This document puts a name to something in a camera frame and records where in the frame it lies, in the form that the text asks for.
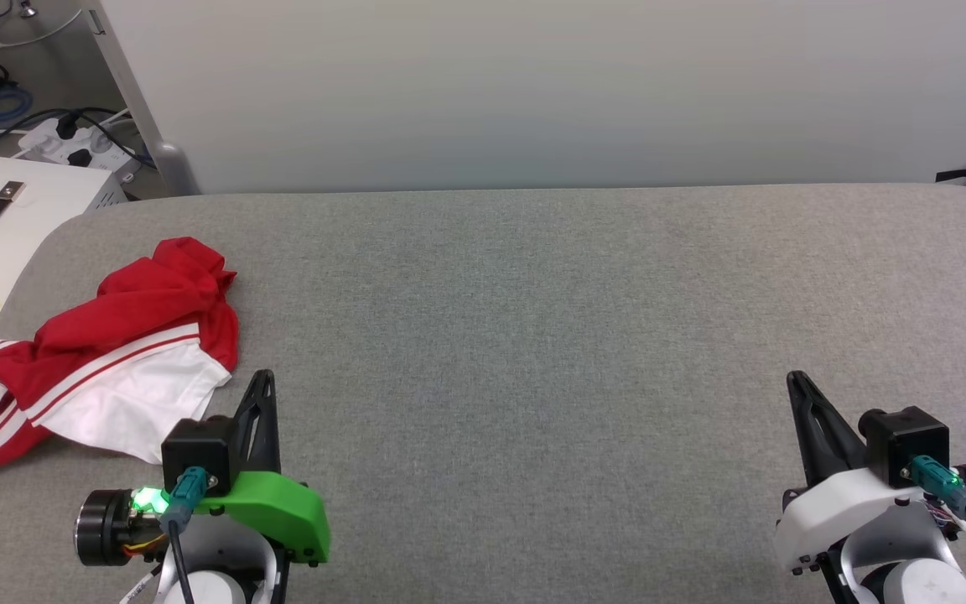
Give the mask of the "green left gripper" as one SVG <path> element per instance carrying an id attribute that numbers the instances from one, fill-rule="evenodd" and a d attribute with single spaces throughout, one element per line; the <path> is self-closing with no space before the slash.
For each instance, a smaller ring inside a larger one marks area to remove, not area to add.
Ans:
<path id="1" fill-rule="evenodd" d="M 329 561 L 332 532 L 325 501 L 317 492 L 279 473 L 277 393 L 273 371 L 253 374 L 234 420 L 233 448 L 241 474 L 225 496 L 206 496 L 197 513 L 217 511 L 275 540 L 300 565 Z"/>

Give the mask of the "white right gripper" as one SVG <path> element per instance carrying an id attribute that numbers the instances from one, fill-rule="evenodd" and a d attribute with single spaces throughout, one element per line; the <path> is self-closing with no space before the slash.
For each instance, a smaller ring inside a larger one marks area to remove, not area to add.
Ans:
<path id="1" fill-rule="evenodd" d="M 894 489 L 863 469 L 865 444 L 805 372 L 790 372 L 787 389 L 809 489 L 786 505 L 776 524 L 777 564 L 783 570 L 808 569 L 837 543 L 844 575 L 929 557 L 929 515 L 921 491 Z"/>

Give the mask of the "red white basketball jersey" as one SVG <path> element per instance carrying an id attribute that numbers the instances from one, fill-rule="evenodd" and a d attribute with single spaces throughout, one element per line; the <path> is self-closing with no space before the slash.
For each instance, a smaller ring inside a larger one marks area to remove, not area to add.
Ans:
<path id="1" fill-rule="evenodd" d="M 0 466 L 51 436 L 161 464 L 237 366 L 235 276 L 214 248 L 168 238 L 31 339 L 0 340 Z"/>

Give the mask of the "grey metal partition foot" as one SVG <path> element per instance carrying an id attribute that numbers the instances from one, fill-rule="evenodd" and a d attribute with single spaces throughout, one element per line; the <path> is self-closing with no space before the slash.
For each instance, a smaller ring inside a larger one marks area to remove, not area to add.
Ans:
<path id="1" fill-rule="evenodd" d="M 189 196 L 200 193 L 188 158 L 179 145 L 162 140 L 149 146 L 148 150 L 170 195 Z"/>

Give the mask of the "white power strip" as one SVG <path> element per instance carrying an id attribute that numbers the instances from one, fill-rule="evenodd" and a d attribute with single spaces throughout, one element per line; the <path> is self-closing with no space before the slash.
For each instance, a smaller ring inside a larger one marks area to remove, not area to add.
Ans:
<path id="1" fill-rule="evenodd" d="M 142 168 L 141 161 L 131 156 L 130 148 L 114 143 L 93 125 L 78 127 L 72 138 L 62 138 L 58 118 L 43 120 L 38 126 L 30 128 L 17 146 L 18 152 L 12 156 L 14 159 L 103 169 L 114 173 L 122 184 L 132 182 Z"/>

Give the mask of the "white partition panel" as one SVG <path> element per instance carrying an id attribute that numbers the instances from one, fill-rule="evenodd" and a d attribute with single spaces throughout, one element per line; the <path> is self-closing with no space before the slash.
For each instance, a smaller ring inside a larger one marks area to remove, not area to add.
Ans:
<path id="1" fill-rule="evenodd" d="M 200 194 L 932 182 L 966 0 L 83 0 Z"/>

